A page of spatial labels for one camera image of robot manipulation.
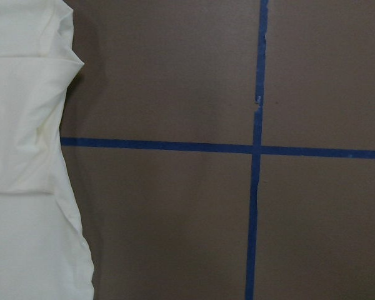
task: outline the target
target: vertical blue tape strip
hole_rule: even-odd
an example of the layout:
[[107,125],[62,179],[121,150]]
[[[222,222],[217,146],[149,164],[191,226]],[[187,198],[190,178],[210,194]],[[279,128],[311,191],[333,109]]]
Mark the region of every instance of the vertical blue tape strip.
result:
[[257,45],[257,71],[256,71],[256,99],[259,104],[254,113],[254,131],[251,161],[251,188],[249,205],[249,232],[247,239],[247,266],[245,299],[254,299],[254,272],[256,264],[257,221],[258,207],[257,194],[261,165],[261,136],[263,133],[263,104],[264,80],[266,62],[266,33],[268,25],[268,0],[261,0],[258,45]]

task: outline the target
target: horizontal blue tape strip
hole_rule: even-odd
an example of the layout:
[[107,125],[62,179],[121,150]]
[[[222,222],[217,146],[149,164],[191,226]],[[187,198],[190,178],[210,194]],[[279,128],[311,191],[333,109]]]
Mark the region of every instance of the horizontal blue tape strip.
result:
[[314,156],[318,158],[375,159],[375,151],[373,150],[262,146],[261,154],[288,155],[288,156]]
[[158,142],[158,141],[133,141],[122,139],[89,139],[62,137],[63,146],[126,148],[126,149],[151,149],[173,151],[198,151],[219,153],[244,153],[251,154],[252,146],[233,144],[207,144],[198,142]]
[[[151,149],[174,151],[198,151],[252,154],[252,145],[207,144],[198,142],[133,141],[124,139],[91,139],[85,137],[62,137],[63,146]],[[287,156],[313,156],[320,158],[375,159],[375,150],[326,149],[305,147],[261,146],[261,154]]]

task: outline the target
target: white fabric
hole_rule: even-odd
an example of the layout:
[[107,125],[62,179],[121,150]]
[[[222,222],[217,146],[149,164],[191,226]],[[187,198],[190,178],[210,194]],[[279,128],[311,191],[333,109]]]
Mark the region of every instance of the white fabric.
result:
[[62,0],[0,0],[0,300],[91,300],[93,264],[59,141],[83,62]]

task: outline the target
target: wrinkled fabric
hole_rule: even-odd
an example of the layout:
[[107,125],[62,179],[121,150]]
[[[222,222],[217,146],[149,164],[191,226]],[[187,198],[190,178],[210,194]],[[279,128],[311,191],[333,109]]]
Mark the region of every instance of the wrinkled fabric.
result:
[[0,300],[91,300],[93,264],[59,140],[82,68],[62,0],[0,0]]

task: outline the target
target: blue grid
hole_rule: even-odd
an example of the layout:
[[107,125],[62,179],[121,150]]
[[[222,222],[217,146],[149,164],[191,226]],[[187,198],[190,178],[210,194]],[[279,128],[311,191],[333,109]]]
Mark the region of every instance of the blue grid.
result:
[[135,141],[121,139],[93,139],[83,137],[62,137],[63,146],[151,149],[168,151],[196,151],[209,153],[250,154],[251,192],[249,205],[249,231],[247,241],[246,290],[245,300],[254,299],[254,273],[256,262],[256,235],[258,221],[258,184],[262,155],[307,156],[317,158],[356,158],[375,159],[375,151],[358,149],[326,149],[309,147],[263,146],[261,144],[263,126],[264,80],[266,63],[266,31],[268,25],[268,0],[261,0],[257,44],[257,71],[255,102],[259,105],[254,113],[252,145],[210,144],[196,142]]

